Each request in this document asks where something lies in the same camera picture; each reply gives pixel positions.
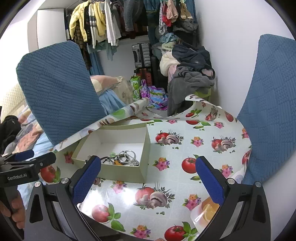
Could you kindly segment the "person's left hand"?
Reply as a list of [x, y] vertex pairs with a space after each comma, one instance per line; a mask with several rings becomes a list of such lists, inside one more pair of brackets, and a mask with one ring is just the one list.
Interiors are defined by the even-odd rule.
[[12, 220], [16, 223], [18, 229], [25, 228], [25, 207], [23, 204], [22, 197], [18, 192], [17, 197], [11, 202], [13, 209], [15, 210], [14, 213], [11, 213], [9, 209], [0, 201], [0, 209], [2, 215], [6, 217], [11, 217]]

